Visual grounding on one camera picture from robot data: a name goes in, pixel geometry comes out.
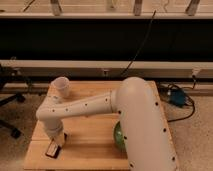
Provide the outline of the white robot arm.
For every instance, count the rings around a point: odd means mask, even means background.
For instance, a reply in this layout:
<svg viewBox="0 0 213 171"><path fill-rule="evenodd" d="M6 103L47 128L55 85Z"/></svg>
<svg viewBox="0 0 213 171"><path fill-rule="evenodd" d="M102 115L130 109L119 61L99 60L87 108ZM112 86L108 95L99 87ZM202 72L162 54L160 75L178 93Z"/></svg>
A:
<svg viewBox="0 0 213 171"><path fill-rule="evenodd" d="M147 81L124 79L115 90L63 102L48 95L36 111L49 138L63 131L71 116L117 113L131 171L180 171L178 158L160 102Z"/></svg>

